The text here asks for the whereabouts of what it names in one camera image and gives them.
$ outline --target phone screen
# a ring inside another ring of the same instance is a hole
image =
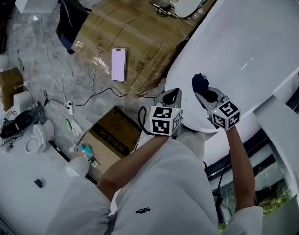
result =
[[[125,49],[113,49],[111,58],[111,79],[113,81],[125,81]]]

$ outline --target white box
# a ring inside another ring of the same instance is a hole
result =
[[[172,136],[181,123],[181,109],[152,106],[150,110],[150,132]]]
[[[213,124],[226,131],[236,125],[240,119],[240,110],[231,102],[227,101],[211,111]]]
[[[57,0],[16,0],[16,7],[21,13],[51,13]]]

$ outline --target marble floor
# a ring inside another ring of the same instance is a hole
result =
[[[82,4],[86,8],[91,8],[92,5],[100,1],[85,0]],[[74,74],[75,85],[69,92],[66,92],[67,98],[75,94],[81,94],[92,86],[94,66],[79,59],[76,54],[69,55],[56,35],[55,30],[60,18],[59,8],[60,5],[57,5],[50,14],[21,14],[17,8],[14,8],[12,19],[8,23],[7,52],[10,59],[9,65],[11,67],[16,66],[18,58],[21,59],[24,65],[24,71],[22,72],[24,80],[29,82],[28,88],[32,92],[33,97],[41,103],[44,103],[45,100],[43,90],[47,91],[49,99],[54,98],[64,101],[54,78],[59,72],[61,76],[58,75],[57,80],[60,87],[62,87],[61,77],[63,77],[65,90],[72,86],[72,71]],[[55,54],[55,50],[47,37],[48,56],[54,70],[52,72],[46,54],[45,35],[42,31],[42,25],[50,36],[57,53],[66,59],[72,71],[64,60]],[[115,84],[111,80],[105,79],[102,74],[96,73],[93,89],[84,95],[75,96],[72,99],[73,103],[85,103],[91,95],[107,87],[115,88]],[[148,95],[155,96],[159,91],[160,88],[156,88],[150,91]],[[152,103],[153,99],[150,98],[135,99],[130,95],[120,98],[108,90],[101,95],[93,97],[85,106],[74,107],[74,117],[87,130],[115,105],[119,106],[132,119],[137,121],[138,110],[141,106],[149,108]],[[62,147],[65,154],[72,157],[72,154],[69,153],[69,148],[80,139],[73,132],[70,132],[64,124],[64,120],[68,119],[71,121],[72,116],[68,113],[68,110],[64,110],[61,104],[54,101],[51,101],[44,108],[44,112],[54,123],[55,135],[57,135],[54,142]]]

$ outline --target power strip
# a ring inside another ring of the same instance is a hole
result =
[[[74,115],[74,111],[73,111],[72,101],[68,101],[67,102],[67,106],[69,107],[69,114],[73,116]]]

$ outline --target toilet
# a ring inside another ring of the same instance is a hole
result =
[[[44,124],[35,124],[33,126],[33,134],[30,136],[25,145],[25,151],[28,154],[40,154],[47,148],[49,141],[53,139],[54,126],[50,120]]]

